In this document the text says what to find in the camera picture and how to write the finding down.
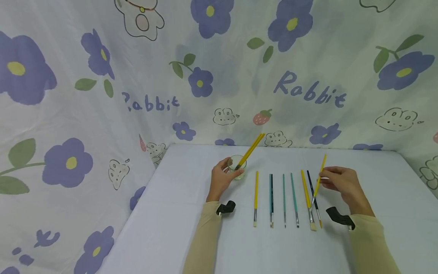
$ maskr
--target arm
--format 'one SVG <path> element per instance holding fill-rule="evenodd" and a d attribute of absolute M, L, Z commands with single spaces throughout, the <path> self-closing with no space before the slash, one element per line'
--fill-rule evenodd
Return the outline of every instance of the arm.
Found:
<path fill-rule="evenodd" d="M 212 274 L 214 272 L 217 239 L 222 219 L 216 214 L 220 206 L 219 199 L 231 181 L 243 173 L 243 169 L 227 173 L 228 160 L 229 158 L 223 159 L 212 169 L 210 191 L 190 244 L 183 274 Z"/>
<path fill-rule="evenodd" d="M 320 173 L 325 188 L 339 191 L 350 208 L 350 218 L 356 225 L 350 231 L 357 274 L 399 274 L 383 234 L 383 226 L 374 215 L 371 205 L 359 184 L 354 170 L 344 167 L 326 167 Z"/>
<path fill-rule="evenodd" d="M 350 215 L 356 225 L 350 231 L 350 242 L 356 262 L 357 274 L 398 274 L 383 235 L 383 226 L 376 217 L 361 214 Z"/>

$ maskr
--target black bracket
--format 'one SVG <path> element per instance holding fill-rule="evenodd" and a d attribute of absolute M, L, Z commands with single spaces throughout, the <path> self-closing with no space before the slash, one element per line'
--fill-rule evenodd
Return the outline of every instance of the black bracket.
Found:
<path fill-rule="evenodd" d="M 354 230 L 356 225 L 354 224 L 353 220 L 351 220 L 350 216 L 348 215 L 341 215 L 336 207 L 332 206 L 326 210 L 327 214 L 330 216 L 332 221 L 351 226 L 351 230 Z"/>
<path fill-rule="evenodd" d="M 236 203 L 233 201 L 228 201 L 226 205 L 221 204 L 216 211 L 217 215 L 222 215 L 224 213 L 231 213 L 234 211 L 234 208 L 236 207 Z"/>

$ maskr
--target finger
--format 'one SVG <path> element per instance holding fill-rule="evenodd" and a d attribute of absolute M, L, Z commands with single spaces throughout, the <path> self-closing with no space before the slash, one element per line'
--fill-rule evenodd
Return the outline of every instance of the finger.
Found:
<path fill-rule="evenodd" d="M 329 184 L 329 185 L 332 185 L 332 184 L 333 184 L 333 182 L 332 182 L 330 179 L 321 179 L 321 180 L 319 181 L 319 183 L 320 183 L 320 184 Z"/>
<path fill-rule="evenodd" d="M 325 167 L 324 170 L 327 170 L 327 171 L 330 171 L 330 172 L 333 172 L 333 173 L 342 174 L 342 173 L 344 173 L 345 171 L 347 171 L 348 168 L 346 168 L 346 167 L 336 167 L 336 166 L 334 166 L 334 167 Z"/>
<path fill-rule="evenodd" d="M 243 168 L 240 168 L 236 171 L 233 171 L 231 173 L 228 173 L 227 175 L 231 178 L 234 179 L 235 177 L 239 176 L 240 174 L 242 174 L 245 170 L 243 170 Z"/>
<path fill-rule="evenodd" d="M 229 158 L 230 157 L 227 157 L 227 158 L 223 159 L 222 161 L 218 162 L 218 164 L 216 166 L 220 167 L 220 169 L 223 170 L 224 168 L 226 168 L 228 166 L 227 162 L 228 162 Z"/>
<path fill-rule="evenodd" d="M 324 169 L 324 170 L 319 174 L 319 176 L 320 176 L 321 178 L 322 178 L 322 177 L 329 178 L 330 181 L 334 182 L 334 181 L 336 181 L 336 180 L 339 178 L 340 175 L 337 174 L 337 173 L 333 173 L 333 172 L 330 172 L 330 171 Z"/>
<path fill-rule="evenodd" d="M 339 192 L 338 188 L 335 187 L 335 185 L 331 185 L 331 184 L 322 184 L 323 187 L 325 187 L 326 189 L 331 189 L 331 190 L 336 190 Z"/>

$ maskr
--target strawberry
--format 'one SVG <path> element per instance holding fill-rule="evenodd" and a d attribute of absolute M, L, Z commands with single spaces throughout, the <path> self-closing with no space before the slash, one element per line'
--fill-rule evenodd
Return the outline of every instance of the strawberry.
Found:
<path fill-rule="evenodd" d="M 145 142 L 143 142 L 143 139 L 141 138 L 140 134 L 138 136 L 140 137 L 140 147 L 145 152 L 146 151 Z"/>
<path fill-rule="evenodd" d="M 252 121 L 256 125 L 264 125 L 264 124 L 266 124 L 269 121 L 269 119 L 271 118 L 271 111 L 272 111 L 272 109 L 260 111 L 260 113 L 257 113 L 254 116 Z"/>

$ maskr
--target white table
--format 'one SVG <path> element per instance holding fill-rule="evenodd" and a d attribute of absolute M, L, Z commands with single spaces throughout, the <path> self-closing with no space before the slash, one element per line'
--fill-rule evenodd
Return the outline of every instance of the white table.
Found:
<path fill-rule="evenodd" d="M 243 155 L 247 147 L 172 145 L 101 268 L 101 273 L 181 273 L 208 193 L 211 168 L 221 159 Z M 438 269 L 438 200 L 395 152 L 257 147 L 246 176 L 232 182 L 221 202 L 236 202 L 223 218 L 215 274 L 354 273 L 346 226 L 325 209 L 348 208 L 335 191 L 321 188 L 318 205 L 323 229 L 309 227 L 300 170 L 312 182 L 327 153 L 326 166 L 353 168 L 402 273 Z M 258 226 L 254 228 L 254 182 L 259 170 Z M 300 228 L 295 225 L 290 172 L 293 172 Z M 268 175 L 274 178 L 274 229 L 269 227 Z M 283 224 L 286 177 L 287 228 Z"/>

